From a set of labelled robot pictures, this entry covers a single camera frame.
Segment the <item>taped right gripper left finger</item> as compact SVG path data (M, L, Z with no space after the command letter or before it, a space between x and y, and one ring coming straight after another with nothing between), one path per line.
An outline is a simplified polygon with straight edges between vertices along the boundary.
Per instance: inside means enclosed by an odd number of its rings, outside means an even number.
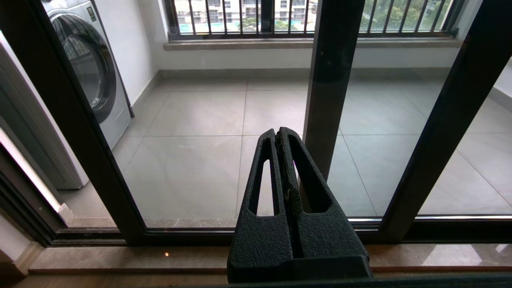
M264 163L270 165L274 214L257 215ZM292 258L292 246L284 204L283 181L274 129L264 132L256 144L228 264L281 264Z

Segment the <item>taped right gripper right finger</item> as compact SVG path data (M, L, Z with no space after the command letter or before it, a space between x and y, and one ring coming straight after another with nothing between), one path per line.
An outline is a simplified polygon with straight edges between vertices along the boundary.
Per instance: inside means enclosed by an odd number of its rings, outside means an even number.
M369 254L300 136L277 133L284 205L294 254L300 258L362 257Z

